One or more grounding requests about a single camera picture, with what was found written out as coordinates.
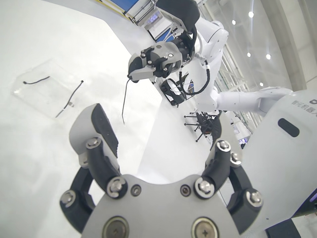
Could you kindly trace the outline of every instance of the white robot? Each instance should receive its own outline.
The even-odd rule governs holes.
[[[169,20],[174,23],[181,22],[181,26],[185,25],[183,21],[179,20],[177,13],[171,12],[171,6],[159,3],[158,7]],[[195,40],[194,53],[190,55],[189,52],[188,57],[185,60],[183,58],[181,64],[174,60],[176,63],[172,64],[171,72],[179,70],[179,79],[181,80],[182,67],[186,65],[190,79],[194,82],[194,88],[199,90],[196,93],[189,94],[196,95],[194,100],[198,110],[203,112],[213,112],[214,110],[251,111],[265,117],[244,149],[244,168],[249,178],[252,178],[251,182],[256,184],[266,201],[260,216],[249,231],[265,230],[291,218],[294,214],[299,215],[297,210],[300,211],[299,208],[304,202],[306,202],[306,206],[311,208],[310,212],[313,212],[317,208],[316,197],[312,199],[317,193],[317,180],[308,179],[310,175],[314,174],[315,168],[311,159],[317,158],[317,153],[313,151],[317,143],[316,138],[311,137],[317,130],[316,92],[292,92],[287,88],[267,87],[257,92],[218,93],[214,87],[214,81],[221,66],[223,46],[229,34],[219,21],[209,22],[199,18],[195,26],[197,28],[197,39]],[[169,57],[169,55],[174,54],[173,48],[166,48],[166,50],[160,52],[160,55],[167,57],[168,63],[170,63],[173,61]],[[130,63],[136,57],[136,55],[133,55]],[[169,73],[167,76],[160,74],[158,72],[160,70],[159,65],[155,66],[155,70],[156,72],[150,73],[147,78],[153,76],[166,78],[169,75]],[[129,72],[129,77],[132,80],[134,78],[137,80],[138,72],[139,70]],[[165,94],[168,93],[166,83],[162,90]],[[175,87],[171,83],[168,83],[168,85],[170,85],[168,89],[173,92],[179,90],[179,94],[186,93],[186,90],[180,88],[181,86]],[[306,150],[305,153],[297,152],[297,150],[303,148]],[[297,183],[300,182],[299,178],[302,178],[302,182],[305,182],[296,191],[292,189],[290,175],[296,175]],[[287,193],[287,198],[283,201],[277,198],[281,192]]]
[[[158,0],[157,7],[184,32],[133,55],[128,77],[138,82],[179,70],[181,81],[188,64],[195,88],[201,89],[188,93],[181,82],[179,92],[197,95],[200,111],[253,111],[265,119],[244,149],[243,167],[229,142],[214,139],[215,154],[202,175],[153,185],[121,175],[118,140],[106,114],[99,104],[87,107],[69,134],[81,168],[60,199],[71,225],[83,238],[232,238],[315,211],[317,94],[285,88],[218,93],[213,83],[228,32],[219,22],[199,18],[192,0]],[[215,194],[228,177],[234,194],[225,206]],[[93,179],[105,192],[97,206],[88,194]]]

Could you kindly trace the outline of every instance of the robot end effector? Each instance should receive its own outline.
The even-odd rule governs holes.
[[[154,76],[166,78],[195,54],[195,23],[200,16],[197,3],[193,0],[158,0],[156,7],[184,32],[170,42],[158,42],[130,58],[128,78],[135,83]]]

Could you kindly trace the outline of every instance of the cable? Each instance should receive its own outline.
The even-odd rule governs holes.
[[[75,91],[72,93],[72,95],[70,96],[70,98],[69,98],[67,104],[65,105],[65,107],[55,116],[55,118],[57,118],[57,117],[66,109],[66,107],[68,106],[68,104],[69,104],[69,102],[70,102],[72,96],[73,96],[74,93],[77,91],[77,89],[82,85],[83,82],[84,82],[84,81],[81,80],[80,85],[78,85],[77,88],[75,89]]]
[[[41,79],[41,80],[38,80],[38,81],[36,81],[36,82],[34,82],[34,83],[27,83],[26,81],[24,81],[23,83],[24,84],[37,84],[38,82],[41,82],[41,81],[44,81],[44,80],[46,80],[46,79],[48,79],[48,78],[50,78],[51,76],[47,76],[46,78],[43,78],[43,79]]]
[[[197,94],[200,94],[201,92],[203,92],[203,90],[206,89],[206,87],[207,87],[207,85],[209,84],[209,81],[210,81],[210,67],[209,67],[209,64],[208,64],[207,60],[205,60],[205,64],[206,64],[206,71],[207,71],[207,82],[205,83],[205,85],[198,92],[194,92],[194,93],[187,93],[184,90],[184,86],[183,86],[183,83],[182,83],[182,68],[183,68],[183,66],[181,66],[180,71],[179,71],[179,85],[180,85],[181,90],[182,90],[182,92],[184,94],[186,94],[186,95],[197,95]]]
[[[127,84],[126,84],[126,91],[124,93],[124,100],[123,100],[123,106],[122,106],[122,121],[123,121],[123,124],[126,125],[126,123],[124,122],[124,118],[123,118],[123,110],[124,110],[124,104],[126,102],[126,95],[127,95],[127,87],[128,87],[128,82],[130,81],[130,79],[127,81]]]
[[[63,108],[63,109],[65,109],[66,107],[67,107],[67,105],[69,104],[69,102],[70,102],[70,100],[71,100],[71,98],[72,98],[72,96],[74,95],[74,93],[77,91],[77,89],[82,85],[82,83],[83,83],[84,81],[83,80],[81,80],[81,82],[80,82],[80,85],[78,85],[78,87],[75,89],[75,91],[72,93],[72,95],[70,96],[70,98],[69,98],[69,100],[68,100],[68,102],[67,102],[67,104],[65,105],[65,107]]]

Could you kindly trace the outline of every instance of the screw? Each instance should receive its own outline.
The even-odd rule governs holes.
[[[112,178],[110,182],[108,182],[107,184],[107,194],[111,198],[118,198],[119,192],[121,196],[125,195],[127,189],[125,189],[124,192],[122,192],[123,191],[122,189],[123,189],[123,185],[125,185],[126,183],[127,183],[126,180],[120,176],[116,176]]]
[[[211,186],[210,183],[203,180],[200,184],[199,184],[199,189],[201,191],[203,191],[205,194],[208,194],[211,191]]]
[[[254,203],[261,203],[262,196],[259,192],[255,192],[251,194],[250,200]]]
[[[231,146],[227,141],[218,141],[216,145],[223,152],[229,152],[231,150]]]
[[[236,153],[231,154],[231,157],[234,162],[240,161],[240,159],[238,158],[238,154]]]
[[[195,181],[195,194],[203,199],[208,199],[212,197],[215,193],[215,186],[212,183],[204,180],[202,177],[199,177]]]
[[[138,184],[135,184],[134,186],[132,186],[131,188],[131,195],[134,197],[137,197],[140,195],[141,193],[141,186],[139,186]]]
[[[262,195],[258,191],[254,191],[250,193],[249,191],[246,192],[247,201],[253,207],[261,207],[263,204]]]
[[[119,216],[109,219],[102,232],[103,238],[127,238],[128,236],[128,222]]]
[[[182,185],[180,188],[180,193],[182,194],[182,196],[189,196],[190,195],[190,187],[186,184]]]
[[[92,138],[92,139],[87,141],[86,148],[93,149],[93,148],[97,147],[101,142],[102,142],[102,140],[100,138],[97,138],[97,137]]]
[[[239,167],[241,165],[240,157],[237,153],[232,153],[230,156],[231,167]]]
[[[88,144],[88,146],[94,146],[94,145],[96,145],[97,144],[97,139],[96,138],[93,138],[93,139],[90,139],[88,142],[87,142],[87,144]]]
[[[73,190],[68,190],[60,198],[62,204],[65,205],[66,208],[70,207],[76,199],[76,193]]]
[[[228,145],[225,141],[220,141],[220,146],[221,146],[221,148],[223,148],[223,149],[226,149],[226,148],[229,147],[229,145]]]
[[[122,189],[122,184],[120,183],[119,180],[116,180],[112,183],[110,190],[112,192],[119,192]]]
[[[218,232],[215,224],[208,218],[197,219],[192,227],[192,237],[195,238],[217,238]]]

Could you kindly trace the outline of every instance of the black cable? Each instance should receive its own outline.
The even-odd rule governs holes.
[[[207,82],[205,83],[205,85],[198,92],[187,93],[184,90],[184,86],[183,86],[183,83],[182,83],[182,72],[181,71],[179,72],[179,81],[180,81],[179,85],[180,85],[180,88],[181,88],[181,90],[182,90],[182,92],[184,94],[186,94],[186,95],[197,95],[197,94],[200,94],[201,92],[203,92],[203,90],[206,89],[206,87],[207,87],[207,85],[209,84],[209,81],[210,81],[210,69],[209,69],[207,60],[205,60],[205,64],[206,64],[206,71],[207,71]]]
[[[78,85],[78,87],[77,87],[77,88],[75,89],[75,91],[72,93],[72,95],[70,96],[70,98],[69,98],[67,104],[65,105],[65,107],[64,107],[63,109],[65,109],[65,108],[67,107],[67,105],[68,105],[69,102],[70,102],[70,99],[72,98],[72,96],[74,95],[74,93],[77,91],[77,89],[82,85],[83,82],[84,82],[84,81],[81,80],[80,85]]]
[[[195,50],[195,43],[197,40],[197,29],[196,26],[194,25],[194,28],[191,30],[191,32],[193,33],[193,38],[191,40],[191,51],[189,52],[189,56],[191,57],[193,54],[193,51]]]
[[[123,100],[123,106],[122,106],[122,121],[123,121],[123,124],[125,125],[126,123],[124,122],[124,118],[123,118],[123,110],[124,110],[124,104],[126,102],[126,95],[127,95],[127,87],[128,87],[128,82],[130,81],[130,79],[127,81],[127,84],[126,84],[126,91],[124,93],[124,100]]]
[[[34,83],[27,83],[26,81],[24,81],[23,83],[24,84],[37,84],[38,82],[41,82],[41,81],[44,81],[44,80],[46,80],[46,79],[48,79],[48,78],[50,78],[51,76],[47,76],[46,78],[43,78],[43,79],[41,79],[41,80],[38,80],[38,81],[36,81],[36,82],[34,82]]]
[[[68,104],[69,104],[69,102],[70,102],[72,96],[73,96],[74,93],[77,91],[77,89],[82,85],[83,82],[84,82],[83,80],[80,81],[80,85],[77,86],[77,88],[75,89],[75,91],[74,91],[74,92],[72,93],[72,95],[70,96],[70,98],[69,98],[67,104],[65,105],[65,107],[55,116],[55,118],[57,118],[57,117],[65,110],[65,108],[68,106]]]

